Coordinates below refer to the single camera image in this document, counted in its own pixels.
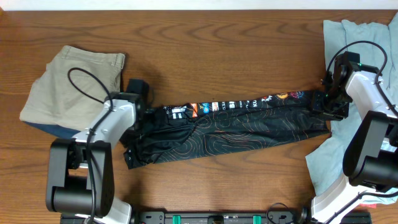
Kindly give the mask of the black orange patterned jersey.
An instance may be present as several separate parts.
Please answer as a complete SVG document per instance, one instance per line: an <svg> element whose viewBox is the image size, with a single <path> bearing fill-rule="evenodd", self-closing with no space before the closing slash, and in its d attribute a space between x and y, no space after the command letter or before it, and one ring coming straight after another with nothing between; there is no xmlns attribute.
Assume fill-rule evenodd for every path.
<svg viewBox="0 0 398 224"><path fill-rule="evenodd" d="M147 110L137 131L120 139L129 169L280 146L329 132L312 115L313 91L255 100L186 103Z"/></svg>

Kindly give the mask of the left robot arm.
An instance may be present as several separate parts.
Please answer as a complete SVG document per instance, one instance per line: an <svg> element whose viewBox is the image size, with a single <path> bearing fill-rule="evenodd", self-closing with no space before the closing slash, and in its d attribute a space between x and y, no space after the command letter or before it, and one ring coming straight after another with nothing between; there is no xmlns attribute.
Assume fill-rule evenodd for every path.
<svg viewBox="0 0 398 224"><path fill-rule="evenodd" d="M51 144L45 204L82 223L131 223L132 207L114 195L112 150L128 129L136 129L146 97L112 93L90 125Z"/></svg>

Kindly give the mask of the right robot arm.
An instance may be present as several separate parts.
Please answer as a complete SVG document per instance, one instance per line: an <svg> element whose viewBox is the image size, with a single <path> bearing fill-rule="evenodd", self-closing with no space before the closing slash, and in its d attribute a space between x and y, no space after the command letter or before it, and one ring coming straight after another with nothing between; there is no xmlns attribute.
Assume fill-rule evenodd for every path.
<svg viewBox="0 0 398 224"><path fill-rule="evenodd" d="M382 88L382 71L354 52L336 53L331 64L325 91L313 94L312 113L341 121L354 103L362 122L345 150L343 173L303 214L307 223L340 223L368 196L397 196L390 191L397 187L397 153L381 149L384 142L397 146L397 111Z"/></svg>

